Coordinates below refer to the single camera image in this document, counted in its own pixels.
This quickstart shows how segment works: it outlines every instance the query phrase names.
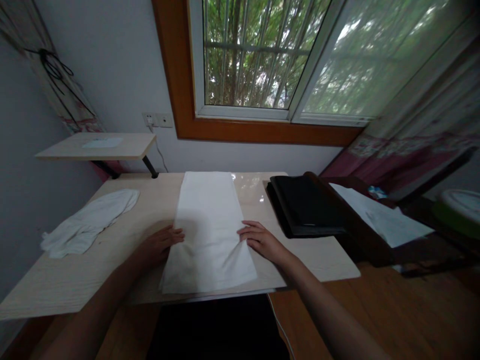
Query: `white wall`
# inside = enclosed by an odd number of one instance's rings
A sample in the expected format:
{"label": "white wall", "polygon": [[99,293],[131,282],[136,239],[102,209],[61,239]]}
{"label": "white wall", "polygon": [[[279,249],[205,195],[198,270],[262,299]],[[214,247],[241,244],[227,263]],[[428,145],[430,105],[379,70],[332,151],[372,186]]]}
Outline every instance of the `white wall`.
{"label": "white wall", "polygon": [[[109,132],[148,132],[142,112],[171,113],[150,0],[36,0],[60,59],[75,73]],[[178,140],[155,129],[171,172],[320,173],[339,147]],[[162,162],[153,148],[155,168]],[[141,161],[132,171],[147,171]]]}
{"label": "white wall", "polygon": [[448,189],[462,189],[480,193],[480,150],[476,151],[468,163],[427,191],[425,196],[431,200],[436,200],[442,191]]}
{"label": "white wall", "polygon": [[[86,162],[34,155],[65,139],[30,67],[0,36],[0,302],[41,254],[43,232],[75,213],[100,187]],[[0,322],[0,354],[21,325]]]}

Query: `white towel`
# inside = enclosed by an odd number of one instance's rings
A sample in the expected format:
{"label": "white towel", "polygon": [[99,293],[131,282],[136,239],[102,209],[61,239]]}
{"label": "white towel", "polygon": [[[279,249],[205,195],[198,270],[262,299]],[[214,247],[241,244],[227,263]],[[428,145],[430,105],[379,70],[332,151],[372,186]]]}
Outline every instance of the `white towel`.
{"label": "white towel", "polygon": [[243,219],[230,172],[186,172],[174,222],[185,239],[170,249],[162,292],[211,292],[256,279],[247,242],[237,234]]}
{"label": "white towel", "polygon": [[103,229],[134,207],[139,190],[123,189],[101,196],[70,216],[51,233],[44,232],[40,247],[50,258],[60,259],[67,254],[83,254]]}

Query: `hand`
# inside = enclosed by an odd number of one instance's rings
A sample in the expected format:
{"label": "hand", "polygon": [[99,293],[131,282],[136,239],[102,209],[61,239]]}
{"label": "hand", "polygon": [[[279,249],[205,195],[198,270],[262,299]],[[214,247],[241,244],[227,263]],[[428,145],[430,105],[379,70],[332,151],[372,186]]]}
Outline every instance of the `hand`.
{"label": "hand", "polygon": [[293,256],[261,223],[247,220],[242,221],[242,223],[248,226],[237,231],[240,235],[240,241],[246,240],[248,246],[264,258],[281,266]]}
{"label": "hand", "polygon": [[164,227],[147,237],[130,255],[126,263],[141,273],[158,267],[169,257],[170,247],[184,241],[183,229]]}

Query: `wooden desk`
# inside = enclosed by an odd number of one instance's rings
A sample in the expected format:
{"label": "wooden desk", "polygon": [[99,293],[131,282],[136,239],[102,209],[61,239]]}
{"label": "wooden desk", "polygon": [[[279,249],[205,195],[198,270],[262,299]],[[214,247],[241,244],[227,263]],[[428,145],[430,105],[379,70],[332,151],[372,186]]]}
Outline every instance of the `wooden desk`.
{"label": "wooden desk", "polygon": [[[114,138],[121,139],[114,147],[83,147],[97,139]],[[156,138],[157,136],[152,133],[79,132],[39,152],[35,157],[41,160],[91,161],[112,179],[117,179],[120,174],[113,171],[104,161],[142,159],[151,172],[151,177],[156,179],[159,174],[147,157],[147,152]]]}
{"label": "wooden desk", "polygon": [[[271,176],[283,172],[234,173],[234,184],[243,217],[257,220],[269,229],[290,251],[297,255],[321,281],[349,279],[360,272],[333,236],[310,239],[287,239],[275,217],[265,187]],[[133,209],[97,237],[82,255],[50,259],[45,253],[0,304],[0,320],[73,313],[103,284],[148,235],[171,224],[180,195],[182,173],[123,174],[109,180],[92,197],[120,189],[139,189],[140,197]],[[274,292],[287,283],[278,269],[250,249],[258,278],[229,289],[210,293],[161,294],[158,290],[162,268],[144,276],[129,295],[132,304],[198,301]]]}

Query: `green container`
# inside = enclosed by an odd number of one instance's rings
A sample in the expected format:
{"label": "green container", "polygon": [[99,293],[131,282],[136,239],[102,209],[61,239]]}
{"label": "green container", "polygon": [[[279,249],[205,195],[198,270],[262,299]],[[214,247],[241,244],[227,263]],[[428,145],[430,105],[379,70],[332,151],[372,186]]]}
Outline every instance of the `green container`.
{"label": "green container", "polygon": [[431,211],[450,228],[480,240],[480,193],[446,190],[441,193]]}

